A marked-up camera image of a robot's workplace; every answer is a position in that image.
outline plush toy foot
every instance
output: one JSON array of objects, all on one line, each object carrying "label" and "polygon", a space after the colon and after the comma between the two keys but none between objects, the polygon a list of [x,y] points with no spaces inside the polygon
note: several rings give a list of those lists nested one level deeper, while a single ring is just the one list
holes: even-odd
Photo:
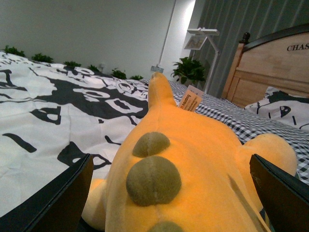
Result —
[{"label": "plush toy foot", "polygon": [[105,229],[104,200],[106,184],[106,180],[103,179],[94,179],[91,181],[88,198],[82,213],[84,221],[99,231]]},{"label": "plush toy foot", "polygon": [[274,134],[261,134],[249,140],[239,149],[235,155],[236,164],[245,181],[247,190],[258,210],[262,210],[262,203],[256,193],[252,177],[250,175],[251,156],[257,154],[267,161],[291,175],[295,175],[297,160],[294,150],[281,137]]}]

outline fabric label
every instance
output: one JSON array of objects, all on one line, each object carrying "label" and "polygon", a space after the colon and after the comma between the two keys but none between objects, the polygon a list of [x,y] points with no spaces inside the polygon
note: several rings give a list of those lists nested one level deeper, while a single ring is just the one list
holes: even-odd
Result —
[{"label": "fabric label", "polygon": [[202,101],[203,94],[204,92],[202,90],[194,86],[189,86],[178,107],[192,112],[195,111]]}]

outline yellow plush toy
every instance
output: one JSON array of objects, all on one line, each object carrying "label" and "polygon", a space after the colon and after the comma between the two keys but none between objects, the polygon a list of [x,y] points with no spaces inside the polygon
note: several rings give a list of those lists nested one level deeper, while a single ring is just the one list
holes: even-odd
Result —
[{"label": "yellow plush toy", "polygon": [[93,180],[83,219],[105,232],[264,232],[250,175],[258,154],[294,175],[293,149],[273,134],[241,145],[225,124],[176,106],[154,73],[149,112]]}]

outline gray wall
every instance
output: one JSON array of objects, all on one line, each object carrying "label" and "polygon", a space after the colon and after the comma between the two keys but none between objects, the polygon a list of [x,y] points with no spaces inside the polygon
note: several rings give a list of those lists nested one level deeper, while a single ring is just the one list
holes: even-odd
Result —
[{"label": "gray wall", "polygon": [[104,73],[119,68],[128,77],[139,74],[149,78],[162,49],[161,66],[166,73],[180,58],[195,0],[0,3],[0,49],[14,46],[24,50],[28,58],[43,53],[54,62],[74,60],[83,67],[104,63]]},{"label": "gray wall", "polygon": [[[221,50],[209,94],[221,96],[238,41],[245,32],[253,41],[305,23],[309,23],[308,0],[206,0],[199,26],[220,31],[213,40]],[[213,48],[206,42],[195,58],[208,68],[213,56]]]}]

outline green spot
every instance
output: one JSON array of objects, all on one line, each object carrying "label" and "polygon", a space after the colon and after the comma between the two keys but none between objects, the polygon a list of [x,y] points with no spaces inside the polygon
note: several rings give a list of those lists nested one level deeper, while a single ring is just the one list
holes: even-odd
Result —
[{"label": "green spot", "polygon": [[137,162],[126,178],[126,190],[139,206],[168,204],[178,194],[182,182],[175,165],[160,156]]},{"label": "green spot", "polygon": [[135,144],[133,155],[144,158],[159,154],[161,151],[169,147],[169,139],[159,132],[151,132],[144,134]]},{"label": "green spot", "polygon": [[155,224],[148,232],[183,232],[183,230],[172,221],[164,221]]}]

